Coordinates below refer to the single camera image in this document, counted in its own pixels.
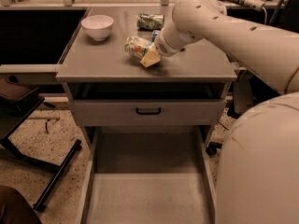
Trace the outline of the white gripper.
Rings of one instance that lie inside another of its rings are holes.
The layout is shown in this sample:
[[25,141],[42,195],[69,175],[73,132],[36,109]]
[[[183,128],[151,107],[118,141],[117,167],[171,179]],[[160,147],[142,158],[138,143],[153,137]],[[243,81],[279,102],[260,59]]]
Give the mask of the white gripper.
[[161,60],[161,56],[173,56],[187,45],[196,43],[201,39],[200,35],[179,31],[173,22],[169,22],[155,36],[155,47],[149,49],[140,62],[144,67],[148,68],[158,63]]

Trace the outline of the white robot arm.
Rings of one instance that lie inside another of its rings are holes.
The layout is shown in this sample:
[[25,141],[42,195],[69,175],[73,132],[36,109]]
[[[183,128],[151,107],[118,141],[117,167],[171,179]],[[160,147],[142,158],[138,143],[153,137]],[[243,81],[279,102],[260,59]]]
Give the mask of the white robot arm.
[[217,0],[177,0],[141,62],[202,38],[275,93],[248,109],[222,145],[215,224],[299,224],[299,35],[230,17]]

